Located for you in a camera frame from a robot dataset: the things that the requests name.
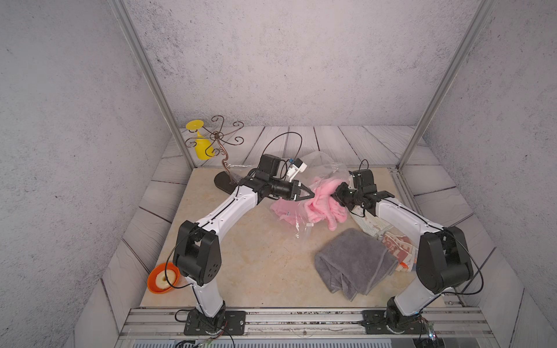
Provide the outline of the pink fluffy towel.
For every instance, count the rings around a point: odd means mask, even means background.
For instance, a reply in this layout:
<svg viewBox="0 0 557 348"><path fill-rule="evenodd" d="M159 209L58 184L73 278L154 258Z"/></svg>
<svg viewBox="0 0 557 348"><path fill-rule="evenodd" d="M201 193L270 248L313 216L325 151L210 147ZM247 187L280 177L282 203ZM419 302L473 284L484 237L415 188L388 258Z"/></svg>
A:
<svg viewBox="0 0 557 348"><path fill-rule="evenodd" d="M335 231L340 223L348 219L346 207L342 207L332 198L335 189L347 182L341 178L315 178L310 188L315 197L301 202L279 199L271 205L271 211L279 220L294 226L298 231L307 225L325 221L331 231Z"/></svg>

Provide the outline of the clear plastic vacuum bag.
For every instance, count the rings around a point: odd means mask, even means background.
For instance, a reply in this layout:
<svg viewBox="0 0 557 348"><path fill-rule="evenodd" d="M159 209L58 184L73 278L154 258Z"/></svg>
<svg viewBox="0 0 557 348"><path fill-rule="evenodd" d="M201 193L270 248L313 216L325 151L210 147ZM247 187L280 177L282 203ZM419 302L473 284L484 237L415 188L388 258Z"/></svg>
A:
<svg viewBox="0 0 557 348"><path fill-rule="evenodd" d="M294 225L303 219L308 223L327 220L333 231L338 223L345 222L348 214L345 202L337 200L336 194L341 191L342 197L351 195L348 178L338 175L316 177L310 186L306 186L296 179L296 175L306 168L306 163L299 158L285 161L263 154L258 167L236 182L229 198L213 213L213 230L219 239L223 239L240 218L267 198L277 201L273 208L279 218Z"/></svg>

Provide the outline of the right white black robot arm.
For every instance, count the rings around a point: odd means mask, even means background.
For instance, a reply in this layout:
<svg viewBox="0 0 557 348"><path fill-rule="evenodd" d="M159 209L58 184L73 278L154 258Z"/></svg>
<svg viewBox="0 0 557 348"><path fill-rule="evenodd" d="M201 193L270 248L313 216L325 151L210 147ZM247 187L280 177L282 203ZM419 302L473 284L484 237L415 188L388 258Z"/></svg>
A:
<svg viewBox="0 0 557 348"><path fill-rule="evenodd" d="M433 300L450 288L472 280L473 260L464 232L445 227L414 212L388 191L378 191L370 169L351 173L354 187L340 184L332 197L343 207L361 207L403 232L417 246L416 278L387 303L385 317L391 327L413 323Z"/></svg>

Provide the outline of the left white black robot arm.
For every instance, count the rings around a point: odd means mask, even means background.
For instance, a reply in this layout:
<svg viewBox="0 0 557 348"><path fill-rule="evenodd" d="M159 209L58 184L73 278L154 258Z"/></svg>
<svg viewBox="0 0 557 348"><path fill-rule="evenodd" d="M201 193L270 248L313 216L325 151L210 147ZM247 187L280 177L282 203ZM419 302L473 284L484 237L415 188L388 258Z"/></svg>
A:
<svg viewBox="0 0 557 348"><path fill-rule="evenodd" d="M193 287L197 314L207 320L216 322L226 312L216 276L222 265L220 242L227 232L265 198L299 202L315 197L311 189L295 178L308 167L300 158L289 161L282 177L277 175L280 163L277 156L262 155L258 167L233 185L222 204L196 222L184 221L178 229L176 246L171 252L172 264Z"/></svg>

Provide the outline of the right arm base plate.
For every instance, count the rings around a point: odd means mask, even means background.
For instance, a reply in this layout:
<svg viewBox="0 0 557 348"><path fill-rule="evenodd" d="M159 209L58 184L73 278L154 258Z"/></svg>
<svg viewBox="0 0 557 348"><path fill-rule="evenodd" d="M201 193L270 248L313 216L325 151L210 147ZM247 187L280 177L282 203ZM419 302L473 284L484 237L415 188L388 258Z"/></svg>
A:
<svg viewBox="0 0 557 348"><path fill-rule="evenodd" d="M360 322L366 334L426 334L428 332L425 319L419 315L402 316L387 310L364 310Z"/></svg>

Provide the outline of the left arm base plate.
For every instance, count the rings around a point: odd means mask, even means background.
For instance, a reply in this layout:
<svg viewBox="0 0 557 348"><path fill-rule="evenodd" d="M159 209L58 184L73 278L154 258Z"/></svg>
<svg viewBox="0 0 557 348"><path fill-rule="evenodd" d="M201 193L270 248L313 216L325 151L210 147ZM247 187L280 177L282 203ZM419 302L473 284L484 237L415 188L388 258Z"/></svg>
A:
<svg viewBox="0 0 557 348"><path fill-rule="evenodd" d="M188 312L184 335L216 335L223 332L230 336L242 336L245 334L246 316L245 311L221 310L214 318L210 318L193 309Z"/></svg>

